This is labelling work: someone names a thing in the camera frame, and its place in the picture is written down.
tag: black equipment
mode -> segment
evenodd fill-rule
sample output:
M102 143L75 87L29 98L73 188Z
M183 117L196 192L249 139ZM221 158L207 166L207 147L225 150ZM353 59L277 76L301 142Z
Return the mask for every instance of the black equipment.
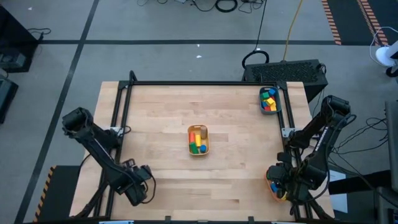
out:
M0 124L4 123L6 113L17 93L18 85L0 75Z
M8 73L28 72L41 39L42 35L36 40L0 5L0 68Z
M292 158L286 152L277 155L276 166L271 166L267 171L267 178L274 181L278 186L277 196L301 205L311 202L312 207L322 210L316 205L309 190L316 190L321 186L326 176L330 179L328 158L338 135L343 127L352 121L348 121L351 110L348 101L335 96L327 96L322 101L320 112L311 122L301 131L291 131L289 136L284 139L284 145L290 149L306 149L310 145L310 140L314 134L323 128L322 135L315 146L313 152L309 154L298 167L293 167Z
M293 62L266 63L245 65L247 57L242 62L245 68L243 80L248 82L303 82L307 101L311 101L328 85L323 64L318 60L301 60Z
M99 187L93 198L102 196L109 186L119 195L125 194L133 206L145 203L147 185L145 180L152 176L149 166L138 167L134 159L116 164L109 155L111 149L120 146L118 133L112 129L102 130L93 122L90 112L84 108L77 108L62 118L65 135L82 144L105 171L106 184ZM78 217L86 217L97 200L92 200Z

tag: wooden table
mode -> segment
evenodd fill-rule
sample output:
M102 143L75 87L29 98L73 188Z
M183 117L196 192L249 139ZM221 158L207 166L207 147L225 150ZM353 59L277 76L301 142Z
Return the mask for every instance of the wooden table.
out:
M94 116L102 128L111 123L117 86L117 82L102 84ZM283 147L277 115L260 112L259 89L133 86L127 118L132 132L124 138L121 161L134 158L139 165L149 164L157 190L151 203L137 207L125 195L115 194L112 219L164 220L170 215L172 220L246 221L248 216L256 221L294 220L289 215L290 202L276 202L264 180L265 171L277 162L276 155ZM312 118L303 84L288 83L288 90L296 128L303 128ZM288 126L282 91L280 98ZM194 124L208 127L210 152L205 157L188 153L187 128ZM100 173L96 161L88 159L81 169L70 215L89 201ZM152 181L148 184L150 198ZM333 216L328 192L317 201Z

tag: floor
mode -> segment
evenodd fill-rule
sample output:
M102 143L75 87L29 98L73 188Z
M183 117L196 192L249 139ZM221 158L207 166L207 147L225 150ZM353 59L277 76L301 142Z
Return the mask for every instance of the floor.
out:
M197 2L204 9L213 4L213 1ZM262 10L252 14L200 12L189 2L181 4L173 0L167 4L149 0L143 7L136 0L0 0L0 3L26 28L52 29L45 36L49 41L36 51L30 71L10 74L20 88L6 122L0 126L0 149L3 149L0 174L5 180L0 182L1 223L16 220L28 185L32 197L25 198L22 204L27 207L26 215L21 212L17 220L30 222L50 167L81 162L83 149L63 135L59 117L78 106L94 112L101 82L126 80L130 70L135 71L139 80L238 81L243 74L241 60L253 50L254 44L228 40L255 40L262 13ZM282 60L283 40L298 4L299 0L268 1L261 40L269 41L258 47L269 53L271 62ZM397 99L396 80L385 76L384 68L369 58L367 46L334 44L321 0L304 0L290 38L302 41L289 46L286 59L317 58L326 64L329 85L325 95L349 100L353 113L358 115L342 131L338 142L363 127L367 118L382 118L384 100ZM181 41L121 44L90 40ZM248 63L263 60L253 57ZM316 103L317 98L310 103L311 110ZM376 146L384 134L369 130L341 150ZM37 173L32 176L38 158L44 164L37 166ZM341 159L332 158L348 168ZM347 154L345 158L363 174L389 168L386 145L373 151Z

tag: black metal frame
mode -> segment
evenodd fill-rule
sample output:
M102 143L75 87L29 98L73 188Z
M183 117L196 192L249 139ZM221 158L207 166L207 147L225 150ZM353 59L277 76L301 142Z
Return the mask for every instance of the black metal frame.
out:
M125 88L127 88L127 93L126 93L126 98L124 102L124 108L123 108L123 115L121 119L121 127L125 128L126 123L127 123L127 113L129 110L129 103L131 99L131 92L132 92L132 87L134 85L234 85L234 86L274 86L274 87L279 87L284 94L284 100L285 100L285 105L286 105L286 111L287 111L287 118L289 120L289 126L290 128L294 128L294 119L293 119L293 114L292 114L292 109L290 107L290 99L289 99L289 94L287 92L287 85L286 82L265 82L265 83L258 83L258 82L244 82L244 81L238 81L238 82L202 82L202 81L138 81L134 72L130 71L129 74L129 80L128 81L119 81L118 85L118 92L116 94L116 101L114 104L114 111L112 115L112 120L111 120L111 126L115 126L117 123L117 117L120 109L120 103L121 103L121 96L122 92ZM284 117L282 114L282 111L278 112L278 120L279 120L279 126L280 126L280 135L282 135L282 128L285 128L285 123L284 123ZM121 146L120 148L116 149L116 154L115 154L115 162L120 162L120 157L121 157L121 149L123 147L123 137L121 140ZM284 147L284 152L289 152L287 148ZM299 149L295 149L293 152L294 157L296 159L297 165L300 165L302 162L301 157L300 157L300 152ZM101 178L100 178L100 184L104 181L104 172L102 171L101 173ZM112 214L112 208L113 208L113 200L114 200L114 191L109 190L109 195L108 195L108 201L106 203L106 212L105 216L106 217L111 217ZM98 217L100 215L100 209L101 209L101 204L102 204L102 197L98 200L98 203L95 206L94 209L94 217ZM298 206L294 207L294 217L296 222L307 222L307 223L313 223L313 222L319 222L319 220L314 220L311 208L308 203L304 205L305 207L305 214L306 218L302 218L300 215L300 210ZM249 218L249 224L268 224L271 222L258 222L254 221L253 217L248 217ZM165 220L145 220L145 221L136 221L139 223L153 223L153 224L163 224L163 223L198 223L200 221L171 221L171 217L166 216ZM242 224L242 223L247 223L247 222L230 222L230 221L225 221L225 222L211 222L208 221L207 223L212 223L212 224L223 224L223 223L234 223L234 224Z

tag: yellow cable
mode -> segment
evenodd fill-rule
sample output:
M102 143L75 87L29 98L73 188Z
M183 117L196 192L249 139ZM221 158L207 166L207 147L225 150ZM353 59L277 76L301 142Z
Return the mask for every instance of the yellow cable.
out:
M290 33L292 32L292 28L293 28L294 21L296 20L297 14L299 13L299 10L300 10L300 8L301 8L301 4L302 4L302 3L303 3L303 0L300 0L300 3L298 4L298 7L297 7L296 14L294 15L292 24L290 25L289 33L287 34L286 45L285 45L285 53L284 53L284 59L283 59L283 60L285 60L286 52L287 52L287 46L289 45Z

